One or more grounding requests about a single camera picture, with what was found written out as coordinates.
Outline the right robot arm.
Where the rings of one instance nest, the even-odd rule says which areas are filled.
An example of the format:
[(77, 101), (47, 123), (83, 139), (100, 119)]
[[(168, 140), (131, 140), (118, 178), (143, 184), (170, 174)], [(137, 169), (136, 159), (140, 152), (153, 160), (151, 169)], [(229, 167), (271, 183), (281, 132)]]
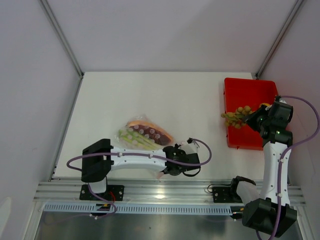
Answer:
[(284, 100), (276, 100), (242, 118), (262, 138), (262, 188), (257, 190), (252, 180), (237, 176), (228, 189), (232, 201), (244, 204), (242, 224), (257, 234), (268, 234), (270, 239), (281, 237), (297, 220), (297, 211), (290, 207), (287, 187), (293, 133), (286, 128), (293, 111)]

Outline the longan fruit bunch toy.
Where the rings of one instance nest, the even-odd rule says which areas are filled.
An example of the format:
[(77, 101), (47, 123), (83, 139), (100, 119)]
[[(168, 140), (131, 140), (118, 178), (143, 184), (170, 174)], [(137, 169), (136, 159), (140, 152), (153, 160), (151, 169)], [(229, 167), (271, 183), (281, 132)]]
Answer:
[(234, 112), (232, 111), (225, 111), (220, 114), (220, 117), (224, 119), (225, 126), (232, 127), (235, 129), (241, 129), (242, 127), (246, 126), (244, 117), (247, 117), (253, 114), (257, 108), (252, 108), (249, 105), (244, 107), (237, 107)]

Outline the papaya slice toy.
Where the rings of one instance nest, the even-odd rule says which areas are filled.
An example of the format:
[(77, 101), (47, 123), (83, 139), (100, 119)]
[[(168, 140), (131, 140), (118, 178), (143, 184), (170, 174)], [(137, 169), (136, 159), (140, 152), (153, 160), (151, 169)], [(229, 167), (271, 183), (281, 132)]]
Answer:
[(140, 133), (145, 138), (154, 140), (161, 146), (168, 146), (174, 143), (174, 138), (157, 124), (147, 120), (133, 120), (126, 124), (126, 127)]

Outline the white green leek toy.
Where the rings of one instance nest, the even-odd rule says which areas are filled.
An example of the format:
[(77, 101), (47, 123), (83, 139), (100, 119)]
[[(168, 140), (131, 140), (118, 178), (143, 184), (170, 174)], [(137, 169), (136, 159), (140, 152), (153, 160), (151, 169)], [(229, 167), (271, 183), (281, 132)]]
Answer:
[(117, 136), (118, 141), (132, 150), (146, 150), (153, 151), (159, 150), (163, 147), (156, 144), (153, 140), (144, 137), (142, 134), (129, 130), (128, 128), (122, 128), (118, 131)]

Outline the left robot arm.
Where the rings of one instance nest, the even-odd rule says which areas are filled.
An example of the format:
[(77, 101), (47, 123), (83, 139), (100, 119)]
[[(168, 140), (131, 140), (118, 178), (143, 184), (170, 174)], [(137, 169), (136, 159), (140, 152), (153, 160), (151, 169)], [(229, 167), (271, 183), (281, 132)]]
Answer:
[(81, 181), (88, 183), (97, 200), (108, 196), (107, 174), (122, 169), (147, 169), (178, 176), (194, 177), (189, 171), (200, 171), (198, 147), (188, 143), (185, 147), (175, 144), (158, 150), (133, 150), (113, 147), (111, 140), (103, 138), (83, 149)]

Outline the clear zip top bag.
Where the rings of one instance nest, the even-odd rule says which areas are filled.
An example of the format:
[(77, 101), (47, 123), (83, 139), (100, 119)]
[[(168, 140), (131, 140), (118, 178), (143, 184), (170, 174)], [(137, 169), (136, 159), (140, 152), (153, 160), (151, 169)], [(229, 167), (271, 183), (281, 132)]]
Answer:
[(175, 144), (174, 137), (146, 115), (132, 117), (119, 128), (115, 139), (131, 150), (153, 151)]

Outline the yellow potato toy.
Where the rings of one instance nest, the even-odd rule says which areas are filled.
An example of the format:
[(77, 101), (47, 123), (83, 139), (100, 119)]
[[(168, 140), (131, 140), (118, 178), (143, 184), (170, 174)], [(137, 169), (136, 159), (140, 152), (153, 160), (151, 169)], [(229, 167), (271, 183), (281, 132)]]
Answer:
[(259, 105), (259, 107), (261, 107), (261, 106), (269, 107), (269, 106), (270, 106), (270, 104), (269, 104), (269, 103), (261, 103), (261, 104)]

